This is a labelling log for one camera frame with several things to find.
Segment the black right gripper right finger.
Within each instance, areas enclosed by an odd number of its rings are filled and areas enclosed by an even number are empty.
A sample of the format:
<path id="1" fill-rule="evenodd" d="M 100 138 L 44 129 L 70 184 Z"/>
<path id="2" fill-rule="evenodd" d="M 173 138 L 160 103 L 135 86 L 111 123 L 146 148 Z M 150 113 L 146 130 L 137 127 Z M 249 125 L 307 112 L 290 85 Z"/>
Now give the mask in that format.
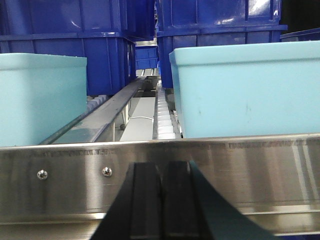
<path id="1" fill-rule="evenodd" d="M 275 240 L 208 182 L 194 161 L 170 161 L 163 173 L 166 240 Z"/>

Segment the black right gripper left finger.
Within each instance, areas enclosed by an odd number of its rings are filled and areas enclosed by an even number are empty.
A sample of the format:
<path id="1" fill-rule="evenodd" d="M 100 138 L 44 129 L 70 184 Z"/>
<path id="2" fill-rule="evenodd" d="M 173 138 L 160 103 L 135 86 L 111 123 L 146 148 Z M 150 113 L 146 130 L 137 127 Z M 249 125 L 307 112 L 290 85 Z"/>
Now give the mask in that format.
<path id="1" fill-rule="evenodd" d="M 93 240 L 161 239 L 160 176 L 153 162 L 131 163 Z"/>

